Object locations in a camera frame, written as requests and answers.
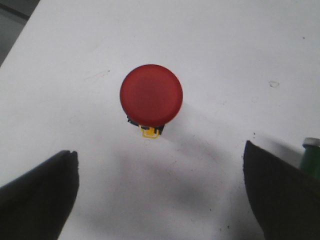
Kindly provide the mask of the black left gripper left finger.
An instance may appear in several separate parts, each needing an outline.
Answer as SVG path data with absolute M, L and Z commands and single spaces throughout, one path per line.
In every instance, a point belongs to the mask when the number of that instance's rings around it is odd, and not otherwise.
M 76 151 L 62 150 L 0 188 L 2 240 L 57 240 L 79 189 Z

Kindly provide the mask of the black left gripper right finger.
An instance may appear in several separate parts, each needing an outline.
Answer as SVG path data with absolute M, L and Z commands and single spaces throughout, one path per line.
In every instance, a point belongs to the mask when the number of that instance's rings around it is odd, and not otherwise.
M 320 238 L 320 180 L 247 141 L 244 183 L 267 240 Z

